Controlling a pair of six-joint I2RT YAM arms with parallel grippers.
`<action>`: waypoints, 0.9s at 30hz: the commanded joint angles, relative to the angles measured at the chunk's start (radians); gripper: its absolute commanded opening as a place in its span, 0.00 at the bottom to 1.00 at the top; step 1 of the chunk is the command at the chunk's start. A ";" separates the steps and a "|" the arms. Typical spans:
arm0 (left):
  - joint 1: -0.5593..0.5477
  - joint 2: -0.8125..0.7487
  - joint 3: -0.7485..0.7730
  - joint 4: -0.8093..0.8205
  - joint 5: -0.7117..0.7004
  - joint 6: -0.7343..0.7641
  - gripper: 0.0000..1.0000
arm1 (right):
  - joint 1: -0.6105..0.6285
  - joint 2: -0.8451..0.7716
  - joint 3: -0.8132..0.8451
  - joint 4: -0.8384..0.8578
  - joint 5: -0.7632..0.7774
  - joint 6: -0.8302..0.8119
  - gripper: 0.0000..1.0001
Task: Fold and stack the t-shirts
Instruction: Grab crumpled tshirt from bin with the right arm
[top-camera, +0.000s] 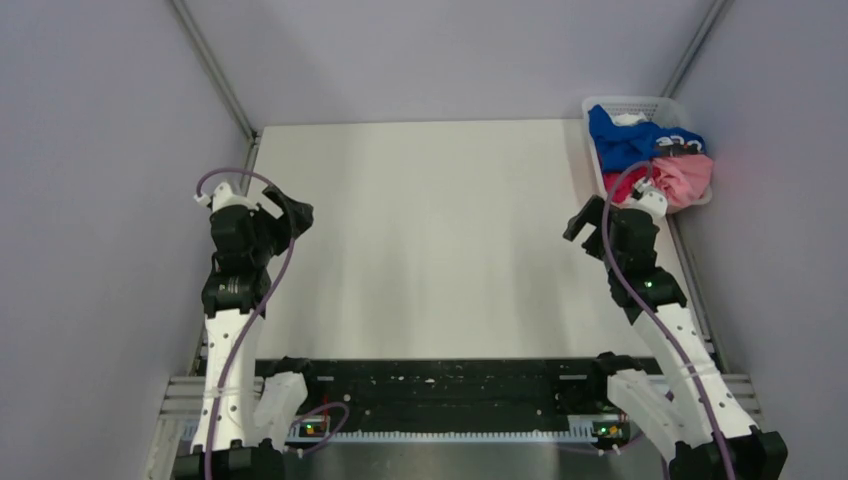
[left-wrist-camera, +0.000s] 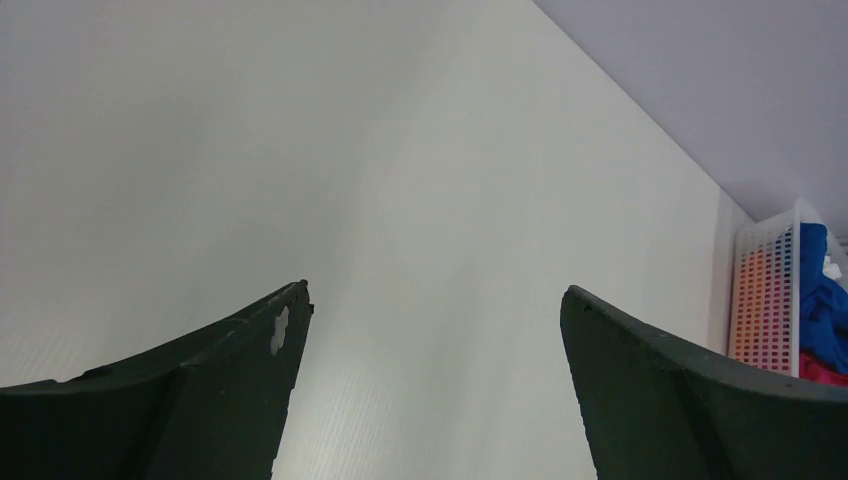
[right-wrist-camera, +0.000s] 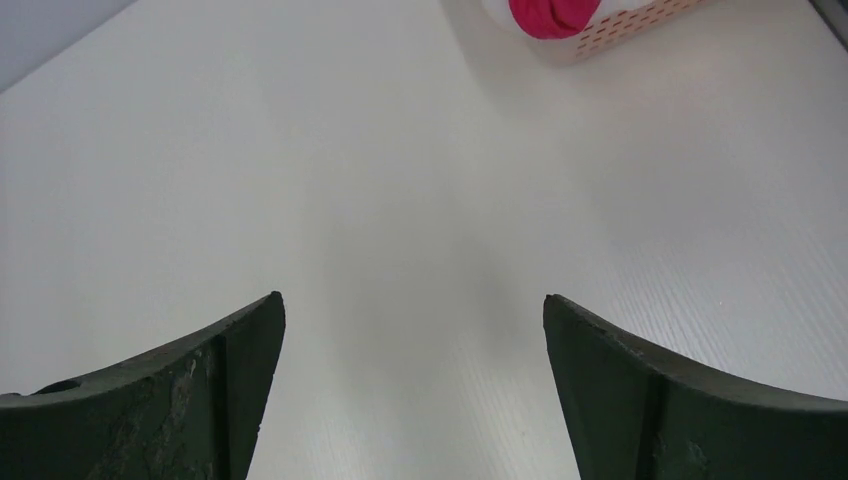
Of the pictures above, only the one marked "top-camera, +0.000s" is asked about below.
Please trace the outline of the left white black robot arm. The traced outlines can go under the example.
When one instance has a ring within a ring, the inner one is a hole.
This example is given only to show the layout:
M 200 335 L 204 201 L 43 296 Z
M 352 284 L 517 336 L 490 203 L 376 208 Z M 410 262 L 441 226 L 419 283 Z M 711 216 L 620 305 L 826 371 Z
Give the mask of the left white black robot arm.
M 267 186 L 262 204 L 222 182 L 197 200 L 210 210 L 215 250 L 201 292 L 207 360 L 200 418 L 189 451 L 176 458 L 176 479 L 270 479 L 285 472 L 282 452 L 262 438 L 254 419 L 255 360 L 267 303 L 280 283 L 270 260 L 292 257 L 314 222 L 313 207 Z

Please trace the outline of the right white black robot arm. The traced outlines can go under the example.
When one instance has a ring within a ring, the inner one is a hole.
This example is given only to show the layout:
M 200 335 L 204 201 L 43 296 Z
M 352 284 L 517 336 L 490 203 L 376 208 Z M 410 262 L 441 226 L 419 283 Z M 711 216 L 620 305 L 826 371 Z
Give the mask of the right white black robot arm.
M 600 412 L 622 410 L 664 462 L 668 479 L 777 479 L 788 447 L 743 408 L 699 335 L 676 278 L 659 266 L 652 211 L 620 208 L 594 195 L 567 223 L 573 241 L 594 230 L 584 251 L 600 260 L 610 295 L 651 351 L 666 387 L 658 391 L 636 360 L 605 352 L 586 385 Z

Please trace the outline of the blue panda print t-shirt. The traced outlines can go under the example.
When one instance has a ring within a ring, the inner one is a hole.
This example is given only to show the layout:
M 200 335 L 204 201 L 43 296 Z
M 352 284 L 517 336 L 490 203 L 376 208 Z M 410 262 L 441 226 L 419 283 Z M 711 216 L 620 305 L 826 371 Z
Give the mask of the blue panda print t-shirt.
M 665 128 L 652 121 L 616 125 L 600 105 L 588 111 L 588 121 L 602 173 L 621 173 L 636 163 L 657 157 L 706 153 L 706 141 L 694 132 L 680 127 Z

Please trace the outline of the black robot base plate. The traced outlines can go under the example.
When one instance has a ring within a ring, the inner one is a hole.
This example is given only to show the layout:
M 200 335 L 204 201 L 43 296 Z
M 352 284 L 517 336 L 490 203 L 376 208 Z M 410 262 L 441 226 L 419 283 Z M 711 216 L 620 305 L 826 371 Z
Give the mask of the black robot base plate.
M 596 362 L 577 359 L 259 360 L 257 375 L 305 377 L 301 412 L 329 405 L 345 433 L 566 432 L 622 412 L 594 398 Z

